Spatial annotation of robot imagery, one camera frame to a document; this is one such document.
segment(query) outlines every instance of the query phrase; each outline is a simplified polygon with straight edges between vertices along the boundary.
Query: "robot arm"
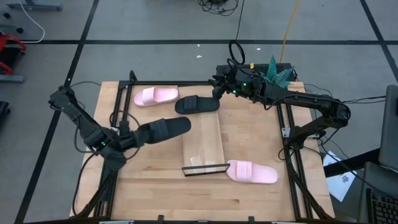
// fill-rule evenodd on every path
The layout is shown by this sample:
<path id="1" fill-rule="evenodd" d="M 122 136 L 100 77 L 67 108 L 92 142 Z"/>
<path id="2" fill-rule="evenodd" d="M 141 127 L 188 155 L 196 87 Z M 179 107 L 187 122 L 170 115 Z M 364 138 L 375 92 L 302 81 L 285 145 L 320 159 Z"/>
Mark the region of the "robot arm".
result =
<path id="1" fill-rule="evenodd" d="M 321 112 L 321 117 L 305 126 L 290 128 L 286 137 L 294 149 L 303 148 L 306 138 L 313 134 L 324 136 L 326 128 L 347 126 L 351 112 L 340 100 L 333 99 L 328 95 L 288 91 L 266 82 L 256 71 L 238 66 L 231 67 L 228 72 L 213 76 L 214 80 L 209 80 L 214 87 L 214 98 L 220 99 L 226 92 L 227 94 L 232 93 L 236 97 L 247 98 L 253 103 L 260 102 L 264 105 L 265 110 L 278 103 L 285 103 Z"/>

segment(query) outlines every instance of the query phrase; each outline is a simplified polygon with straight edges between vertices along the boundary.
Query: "black cable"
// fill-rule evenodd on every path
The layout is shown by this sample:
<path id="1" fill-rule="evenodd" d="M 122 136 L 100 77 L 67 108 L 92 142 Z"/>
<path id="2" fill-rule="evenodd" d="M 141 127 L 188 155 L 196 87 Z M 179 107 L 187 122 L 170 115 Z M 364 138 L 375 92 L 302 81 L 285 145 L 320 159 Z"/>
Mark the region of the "black cable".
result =
<path id="1" fill-rule="evenodd" d="M 316 85 L 314 85 L 314 84 L 310 84 L 310 83 L 306 83 L 306 84 L 304 84 L 304 86 L 306 86 L 306 85 L 309 85 L 309 86 L 314 86 L 315 88 L 317 88 L 317 89 L 319 89 L 319 90 L 327 91 L 327 92 L 330 94 L 330 96 L 331 96 L 332 98 L 334 98 L 334 97 L 333 97 L 333 94 L 331 94 L 331 91 L 329 91 L 329 90 L 327 90 L 327 89 L 324 89 L 324 88 L 317 87 Z"/>
<path id="2" fill-rule="evenodd" d="M 246 73 L 242 68 L 239 68 L 238 64 L 237 64 L 234 60 L 232 60 L 232 59 L 230 59 L 230 58 L 227 59 L 226 62 L 228 63 L 228 65 L 229 65 L 229 67 L 230 67 L 231 69 L 233 69 L 233 67 L 232 67 L 232 65 L 230 64 L 230 62 L 232 62 L 232 63 L 235 65 L 235 67 L 236 67 L 239 71 L 243 72 L 245 75 L 249 75 L 249 76 L 254 76 L 254 77 L 262 78 L 261 75 L 258 75 L 258 74 L 256 74 L 256 73 L 252 73 L 252 74 Z"/>
<path id="3" fill-rule="evenodd" d="M 331 141 L 335 146 L 337 146 L 337 148 L 340 150 L 340 152 L 341 152 L 345 157 L 347 157 L 347 159 L 349 159 L 349 156 L 347 156 L 347 155 L 344 153 L 344 151 L 342 150 L 342 148 L 340 148 L 340 146 L 337 145 L 337 143 L 335 143 L 335 142 L 332 141 L 331 139 L 329 139 L 329 141 Z"/>
<path id="4" fill-rule="evenodd" d="M 346 104 L 371 104 L 371 103 L 380 103 L 380 102 L 385 102 L 386 100 L 379 100 L 379 101 L 373 101 L 373 102 L 352 102 L 352 103 L 346 103 Z"/>
<path id="5" fill-rule="evenodd" d="M 83 83 L 91 83 L 91 84 L 95 84 L 95 85 L 101 86 L 101 84 L 96 83 L 96 82 L 93 82 L 93 81 L 82 81 L 82 82 L 78 82 L 78 83 L 75 83 L 75 84 L 73 84 L 73 85 L 70 85 L 69 88 L 71 88 L 71 87 L 73 87 L 73 86 L 76 86 L 76 85 L 83 84 Z"/>
<path id="6" fill-rule="evenodd" d="M 338 130 L 340 130 L 340 128 L 336 129 L 336 130 L 331 134 L 330 137 L 326 137 L 326 141 L 324 142 L 324 144 L 326 144 L 326 143 L 338 132 Z"/>
<path id="7" fill-rule="evenodd" d="M 285 161 L 286 158 L 282 158 L 282 157 L 280 156 L 280 153 L 281 153 L 283 150 L 284 150 L 284 149 L 279 150 L 279 152 L 278 152 L 278 158 L 279 158 L 280 160 L 282 160 L 282 161 Z M 294 153 L 294 151 L 292 151 L 292 153 L 289 154 L 289 157 L 292 157 L 293 153 Z"/>
<path id="8" fill-rule="evenodd" d="M 227 1 L 228 0 L 198 0 L 198 4 L 201 6 L 203 12 L 209 12 L 221 16 L 230 16 L 232 15 L 232 13 L 234 13 L 235 9 L 238 7 L 239 0 L 234 0 L 236 4 L 234 7 L 230 9 L 221 8 L 221 6 L 224 5 Z"/>
<path id="9" fill-rule="evenodd" d="M 242 1 L 241 14 L 239 15 L 238 31 L 236 32 L 235 41 L 238 40 L 239 29 L 241 28 L 241 20 L 242 20 L 243 6 L 244 6 L 244 0 Z"/>
<path id="10" fill-rule="evenodd" d="M 232 44 L 235 44 L 235 45 L 237 46 L 238 50 L 239 50 L 239 53 L 241 53 L 242 62 L 238 62 L 238 61 L 235 59 L 234 52 L 232 52 Z M 244 62 L 245 62 L 245 60 L 246 60 L 246 56 L 245 56 L 245 54 L 244 54 L 244 50 L 243 50 L 242 46 L 241 46 L 236 40 L 231 40 L 231 41 L 229 42 L 229 44 L 228 44 L 228 48 L 229 48 L 229 54 L 230 54 L 230 56 L 231 56 L 231 59 L 232 59 L 234 62 L 236 62 L 237 64 L 243 65 Z"/>
<path id="11" fill-rule="evenodd" d="M 374 96 L 374 97 L 367 97 L 367 98 L 360 98 L 360 99 L 355 99 L 355 100 L 346 100 L 343 101 L 343 103 L 356 103 L 361 100 L 375 100 L 375 99 L 380 99 L 380 98 L 385 98 L 386 96 Z"/>
<path id="12" fill-rule="evenodd" d="M 322 140 L 321 140 L 321 142 L 322 142 L 322 143 L 321 143 L 320 145 L 321 145 L 322 149 L 324 150 L 324 152 L 325 152 L 326 154 L 328 154 L 331 158 L 333 158 L 333 159 L 334 159 L 337 163 L 339 163 L 342 167 L 344 167 L 344 169 L 346 169 L 348 172 L 352 173 L 355 177 L 357 177 L 359 180 L 361 180 L 361 181 L 364 182 L 365 184 L 368 184 L 371 188 L 376 189 L 376 190 L 382 192 L 383 194 L 387 195 L 388 197 L 391 197 L 391 198 L 396 199 L 395 197 L 393 197 L 393 196 L 391 196 L 390 194 L 388 194 L 388 193 L 386 193 L 386 192 L 384 192 L 384 191 L 378 189 L 377 187 L 375 187 L 375 186 L 373 186 L 372 184 L 370 184 L 368 181 L 366 181 L 366 180 L 360 178 L 358 175 L 356 175 L 356 174 L 354 173 L 354 171 L 351 170 L 346 164 L 342 163 L 341 161 L 339 161 L 338 159 L 336 159 L 334 156 L 330 155 L 329 152 L 328 152 L 328 151 L 325 149 L 325 147 L 323 146 L 325 143 L 324 143 Z"/>
<path id="13" fill-rule="evenodd" d="M 130 113 L 127 113 L 127 115 L 128 115 L 129 117 L 131 117 L 131 118 L 137 123 L 138 128 L 141 127 L 141 125 L 139 124 L 137 118 L 135 118 L 135 117 L 134 117 L 133 115 L 131 115 Z M 110 124 L 112 124 L 112 117 L 113 117 L 113 116 L 114 116 L 114 112 L 112 112 L 112 113 L 110 114 L 110 116 L 109 116 L 109 123 L 110 123 Z M 140 150 L 140 148 L 141 148 L 141 147 L 138 147 L 132 156 L 127 157 L 127 158 L 125 158 L 125 159 L 121 159 L 121 160 L 122 160 L 122 161 L 128 161 L 129 159 L 132 159 L 134 156 L 136 156 L 136 154 L 138 153 L 138 151 Z"/>
<path id="14" fill-rule="evenodd" d="M 77 184 L 76 184 L 76 189 L 75 189 L 75 194 L 73 195 L 73 201 L 72 201 L 72 212 L 74 214 L 74 216 L 77 216 L 76 210 L 75 210 L 75 202 L 76 202 L 76 196 L 77 196 L 77 192 L 79 189 L 79 185 L 80 185 L 80 179 L 81 179 L 81 174 L 83 173 L 84 168 L 86 167 L 88 161 L 94 156 L 94 154 L 90 155 L 86 161 L 83 163 L 80 172 L 79 172 L 79 176 L 77 178 Z"/>
<path id="15" fill-rule="evenodd" d="M 314 152 L 316 152 L 317 154 L 319 154 L 319 156 L 322 156 L 322 155 L 320 154 L 320 152 L 316 151 L 315 149 L 311 149 L 310 147 L 307 147 L 307 146 L 304 146 L 304 148 L 309 149 L 309 150 L 311 150 L 311 151 L 314 151 Z M 280 153 L 281 153 L 283 150 L 284 150 L 284 149 L 281 149 L 281 150 L 278 152 L 278 158 L 279 158 L 280 160 L 282 160 L 282 161 L 285 161 L 286 158 L 281 158 L 281 156 L 280 156 Z M 292 153 L 289 154 L 289 157 L 292 157 L 293 154 L 294 154 L 294 149 L 292 149 L 292 150 L 293 150 L 293 151 L 292 151 Z"/>

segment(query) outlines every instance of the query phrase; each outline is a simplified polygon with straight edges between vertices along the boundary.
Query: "cable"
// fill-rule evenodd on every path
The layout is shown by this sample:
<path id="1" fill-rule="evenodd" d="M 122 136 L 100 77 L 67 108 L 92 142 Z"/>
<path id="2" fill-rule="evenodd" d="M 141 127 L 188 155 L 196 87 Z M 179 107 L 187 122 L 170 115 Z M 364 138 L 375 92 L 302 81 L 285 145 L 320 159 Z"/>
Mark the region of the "cable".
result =
<path id="1" fill-rule="evenodd" d="M 326 141 L 324 142 L 324 144 L 326 144 L 326 143 L 338 132 L 338 130 L 340 130 L 340 128 L 336 129 L 336 130 L 331 134 L 330 137 L 326 137 Z"/>
<path id="2" fill-rule="evenodd" d="M 344 153 L 344 151 L 342 150 L 342 148 L 340 148 L 340 146 L 337 145 L 337 143 L 335 143 L 335 142 L 332 141 L 331 139 L 329 139 L 329 141 L 331 141 L 335 146 L 337 146 L 337 148 L 340 149 L 340 152 L 341 152 L 345 157 L 347 157 L 347 159 L 349 159 L 349 156 L 347 156 L 347 155 Z"/>
<path id="3" fill-rule="evenodd" d="M 385 102 L 386 100 L 379 100 L 379 101 L 373 101 L 373 102 L 354 102 L 354 103 L 346 103 L 346 104 L 371 104 L 371 103 L 380 103 L 380 102 Z"/>
<path id="4" fill-rule="evenodd" d="M 331 94 L 331 91 L 329 91 L 329 90 L 327 90 L 327 89 L 324 89 L 324 88 L 317 87 L 316 85 L 314 85 L 314 84 L 310 84 L 310 83 L 306 83 L 306 84 L 304 84 L 304 86 L 306 86 L 306 85 L 309 85 L 309 86 L 314 86 L 315 88 L 317 88 L 317 89 L 319 89 L 319 90 L 327 91 L 327 92 L 330 94 L 330 96 L 331 96 L 332 98 L 334 98 L 334 97 L 333 97 L 333 94 Z"/>
<path id="5" fill-rule="evenodd" d="M 374 97 L 367 97 L 367 98 L 360 98 L 360 99 L 355 99 L 355 100 L 346 100 L 343 101 L 343 103 L 357 103 L 362 100 L 375 100 L 375 99 L 380 99 L 380 98 L 385 98 L 386 96 L 374 96 Z"/>
<path id="6" fill-rule="evenodd" d="M 265 110 L 269 110 L 269 109 L 271 109 L 274 105 L 276 105 L 280 100 L 283 100 L 283 99 L 285 99 L 285 98 L 292 97 L 292 96 L 295 97 L 296 95 L 286 95 L 286 96 L 282 96 L 282 97 L 276 99 L 274 102 L 272 102 L 271 105 L 270 105 L 268 108 L 266 108 L 266 106 L 264 105 L 264 109 L 265 109 Z M 300 96 L 300 97 L 302 97 L 302 98 L 307 98 L 307 99 L 314 99 L 314 97 L 311 97 L 311 96 Z M 350 117 L 351 117 L 351 110 L 350 110 L 349 107 L 348 107 L 347 105 L 345 105 L 343 102 L 340 102 L 340 101 L 334 100 L 334 99 L 322 99 L 322 100 L 330 101 L 330 102 L 335 102 L 335 103 L 338 103 L 338 104 L 344 106 L 344 107 L 346 108 L 347 112 L 348 112 L 348 118 L 347 118 L 347 119 L 350 119 Z"/>
<path id="7" fill-rule="evenodd" d="M 292 15 L 291 15 L 291 17 L 290 17 L 289 24 L 288 24 L 287 29 L 286 29 L 286 33 L 285 33 L 285 37 L 284 37 L 284 43 L 282 44 L 282 51 L 281 51 L 281 53 L 280 53 L 280 60 L 279 60 L 279 63 L 282 63 L 282 59 L 283 59 L 283 57 L 284 57 L 284 52 L 285 52 L 285 44 L 286 44 L 287 34 L 289 33 L 290 26 L 292 26 L 293 19 L 294 19 L 294 15 L 296 14 L 296 10 L 297 10 L 299 4 L 300 4 L 300 0 L 297 0 L 297 1 L 296 1 L 296 5 L 294 6 L 294 9 L 293 9 L 293 13 L 292 13 Z"/>
<path id="8" fill-rule="evenodd" d="M 21 8 L 22 8 L 22 10 L 24 11 L 24 13 L 26 14 L 26 16 L 27 16 L 34 24 L 36 24 L 40 29 L 42 29 L 42 31 L 43 31 L 43 36 L 42 36 L 42 38 L 40 38 L 40 40 L 37 40 L 37 41 L 21 41 L 21 42 L 24 43 L 24 44 L 37 44 L 37 43 L 40 43 L 40 42 L 44 39 L 45 30 L 44 30 L 43 27 L 40 26 L 36 21 L 34 21 L 34 20 L 30 17 L 30 15 L 28 15 L 28 13 L 25 11 L 24 5 L 22 4 L 21 0 L 18 0 L 18 2 L 19 2 L 19 4 L 21 5 Z"/>
<path id="9" fill-rule="evenodd" d="M 307 147 L 307 146 L 304 146 L 304 148 L 309 149 L 309 150 L 311 150 L 311 151 L 314 151 L 314 152 L 316 152 L 317 154 L 319 154 L 319 156 L 322 156 L 322 155 L 320 154 L 320 152 L 316 151 L 315 149 L 312 149 L 312 148 Z M 281 158 L 281 156 L 280 156 L 280 153 L 281 153 L 283 150 L 284 150 L 284 149 L 279 150 L 279 152 L 278 152 L 278 158 L 279 158 L 280 160 L 282 160 L 282 161 L 285 161 L 286 158 Z M 289 157 L 292 157 L 293 154 L 294 154 L 294 149 L 291 149 L 291 150 L 292 150 L 292 153 L 289 154 Z"/>
<path id="10" fill-rule="evenodd" d="M 255 76 L 255 77 L 262 78 L 261 75 L 258 75 L 258 74 L 255 74 L 255 73 L 252 73 L 252 74 L 246 73 L 242 68 L 239 68 L 237 62 L 235 62 L 234 60 L 232 60 L 232 59 L 230 59 L 230 58 L 227 59 L 226 62 L 228 63 L 228 65 L 229 65 L 229 67 L 230 67 L 231 69 L 233 69 L 233 67 L 232 67 L 232 65 L 230 64 L 230 62 L 232 62 L 232 63 L 235 65 L 235 67 L 236 67 L 239 71 L 243 72 L 245 75 Z"/>
<path id="11" fill-rule="evenodd" d="M 244 6 L 244 0 L 242 2 L 241 15 L 239 16 L 238 31 L 236 32 L 235 41 L 238 40 L 239 29 L 241 28 L 241 19 L 242 19 L 242 13 L 243 13 L 243 6 Z"/>
<path id="12" fill-rule="evenodd" d="M 281 156 L 280 156 L 280 153 L 281 153 L 283 150 L 284 150 L 284 149 L 279 150 L 279 152 L 278 152 L 278 158 L 279 158 L 280 160 L 282 160 L 282 161 L 285 161 L 286 158 L 283 159 L 283 158 L 281 158 Z M 290 153 L 289 158 L 292 157 L 293 153 L 294 153 L 294 150 L 292 151 L 292 153 Z"/>
<path id="13" fill-rule="evenodd" d="M 237 46 L 238 50 L 239 50 L 239 53 L 241 53 L 242 62 L 238 62 L 238 61 L 235 59 L 234 52 L 232 52 L 232 44 L 235 44 L 235 45 Z M 244 64 L 244 61 L 246 60 L 246 56 L 245 56 L 245 54 L 244 54 L 244 50 L 243 50 L 242 46 L 241 46 L 236 40 L 231 40 L 231 41 L 229 42 L 229 44 L 228 44 L 228 49 L 229 49 L 229 54 L 230 54 L 230 56 L 231 56 L 231 59 L 232 59 L 234 62 L 236 62 L 237 64 L 243 65 L 243 64 Z"/>
<path id="14" fill-rule="evenodd" d="M 72 212 L 73 212 L 74 216 L 77 216 L 76 209 L 75 209 L 75 202 L 76 202 L 76 196 L 77 196 L 77 192 L 78 192 L 79 185 L 80 185 L 81 174 L 83 173 L 83 170 L 84 170 L 84 168 L 86 167 L 88 161 L 89 161 L 93 156 L 94 156 L 94 154 L 90 155 L 90 156 L 86 159 L 86 161 L 83 163 L 83 165 L 82 165 L 82 167 L 81 167 L 81 169 L 80 169 L 80 172 L 79 172 L 79 176 L 78 176 L 78 178 L 77 178 L 77 184 L 76 184 L 75 194 L 73 195 L 73 201 L 72 201 Z"/>
<path id="15" fill-rule="evenodd" d="M 384 192 L 384 191 L 378 189 L 377 187 L 375 187 L 375 186 L 373 186 L 372 184 L 370 184 L 368 181 L 366 181 L 366 180 L 360 178 L 358 175 L 356 175 L 356 174 L 354 173 L 354 171 L 351 170 L 346 164 L 342 163 L 341 161 L 339 161 L 338 159 L 336 159 L 334 156 L 330 155 L 329 152 L 328 152 L 328 151 L 325 149 L 325 147 L 323 146 L 323 145 L 324 145 L 324 142 L 323 142 L 322 140 L 321 140 L 321 142 L 322 142 L 322 143 L 321 143 L 320 145 L 321 145 L 322 149 L 324 150 L 324 152 L 325 152 L 326 154 L 328 154 L 331 158 L 333 158 L 333 159 L 334 159 L 337 163 L 339 163 L 342 167 L 344 167 L 344 169 L 346 169 L 348 172 L 352 173 L 355 177 L 357 177 L 359 180 L 361 180 L 361 181 L 364 182 L 365 184 L 368 184 L 371 188 L 376 189 L 376 190 L 382 192 L 383 194 L 387 195 L 388 197 L 391 197 L 391 198 L 396 199 L 395 197 L 393 197 L 393 196 L 391 196 L 390 194 L 387 194 L 386 192 Z"/>
<path id="16" fill-rule="evenodd" d="M 220 7 L 225 4 L 228 0 L 198 0 L 198 4 L 201 6 L 203 12 L 209 12 L 212 14 L 218 14 L 222 16 L 230 16 L 234 13 L 235 9 L 238 7 L 239 0 L 235 0 L 236 4 L 235 7 L 231 9 L 224 9 L 220 10 Z"/>
<path id="17" fill-rule="evenodd" d="M 127 113 L 127 115 L 129 116 L 129 117 L 131 117 L 136 123 L 137 123 L 137 125 L 138 125 L 138 128 L 139 127 L 141 127 L 141 125 L 139 124 L 139 122 L 138 122 L 138 120 L 137 120 L 137 118 L 135 118 L 133 115 L 131 115 L 130 113 Z M 112 117 L 114 116 L 114 112 L 112 112 L 111 114 L 110 114 L 110 116 L 109 116 L 109 123 L 112 125 Z M 140 148 L 141 147 L 138 147 L 137 149 L 136 149 L 136 151 L 134 152 L 134 154 L 133 155 L 131 155 L 130 157 L 127 157 L 126 159 L 121 159 L 122 161 L 128 161 L 129 159 L 132 159 L 134 156 L 136 156 L 136 154 L 138 153 L 138 151 L 140 150 Z"/>
<path id="18" fill-rule="evenodd" d="M 72 88 L 73 86 L 77 86 L 77 85 L 80 85 L 80 84 L 83 84 L 83 83 L 91 83 L 91 84 L 95 84 L 95 85 L 101 86 L 101 84 L 93 82 L 93 81 L 82 81 L 82 82 L 78 82 L 78 83 L 75 83 L 73 85 L 70 85 L 69 88 Z"/>

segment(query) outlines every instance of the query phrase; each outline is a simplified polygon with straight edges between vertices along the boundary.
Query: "keyboard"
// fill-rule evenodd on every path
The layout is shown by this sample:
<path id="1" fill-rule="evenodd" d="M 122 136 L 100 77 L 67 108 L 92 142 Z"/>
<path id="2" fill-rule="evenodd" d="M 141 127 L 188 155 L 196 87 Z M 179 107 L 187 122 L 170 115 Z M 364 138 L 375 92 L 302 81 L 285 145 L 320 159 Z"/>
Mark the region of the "keyboard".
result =
<path id="1" fill-rule="evenodd" d="M 398 200 L 366 189 L 370 223 L 398 224 Z"/>

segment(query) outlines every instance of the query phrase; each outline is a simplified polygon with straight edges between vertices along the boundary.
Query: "plant leaf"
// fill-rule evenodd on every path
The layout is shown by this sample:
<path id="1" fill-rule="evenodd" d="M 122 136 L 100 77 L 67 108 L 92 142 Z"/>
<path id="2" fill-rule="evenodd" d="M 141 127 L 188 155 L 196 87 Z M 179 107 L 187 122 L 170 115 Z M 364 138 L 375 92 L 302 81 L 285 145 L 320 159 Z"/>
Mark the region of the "plant leaf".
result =
<path id="1" fill-rule="evenodd" d="M 282 81 L 286 81 L 290 76 L 290 74 L 292 73 L 293 69 L 294 67 L 281 71 L 271 81 L 273 82 L 273 84 L 276 85 L 278 85 Z"/>
<path id="2" fill-rule="evenodd" d="M 275 76 L 276 76 L 276 62 L 274 56 L 272 56 L 268 66 L 267 78 L 269 80 L 272 80 Z"/>
<path id="3" fill-rule="evenodd" d="M 290 82 L 288 81 L 282 81 L 278 84 L 281 88 L 287 89 L 287 87 L 290 85 Z"/>
<path id="4" fill-rule="evenodd" d="M 271 80 L 269 80 L 267 77 L 263 77 L 263 79 L 268 82 L 268 83 L 272 83 Z"/>

